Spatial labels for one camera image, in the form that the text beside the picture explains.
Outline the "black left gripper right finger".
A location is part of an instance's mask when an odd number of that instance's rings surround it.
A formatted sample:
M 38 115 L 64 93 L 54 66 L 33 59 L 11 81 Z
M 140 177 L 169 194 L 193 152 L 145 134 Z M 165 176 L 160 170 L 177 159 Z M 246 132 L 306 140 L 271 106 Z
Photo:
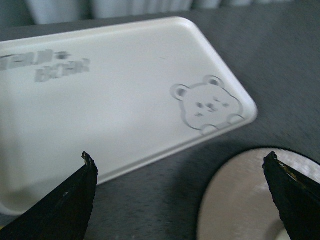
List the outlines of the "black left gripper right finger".
M 320 238 L 320 184 L 278 160 L 271 151 L 263 173 L 279 217 L 291 240 Z

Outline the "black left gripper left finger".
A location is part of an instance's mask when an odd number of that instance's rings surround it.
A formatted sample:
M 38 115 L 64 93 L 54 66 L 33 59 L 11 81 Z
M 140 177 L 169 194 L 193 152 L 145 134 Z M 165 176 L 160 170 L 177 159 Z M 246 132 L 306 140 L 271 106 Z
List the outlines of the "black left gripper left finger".
M 0 231 L 2 240 L 83 240 L 93 210 L 98 168 L 86 152 L 84 166 Z

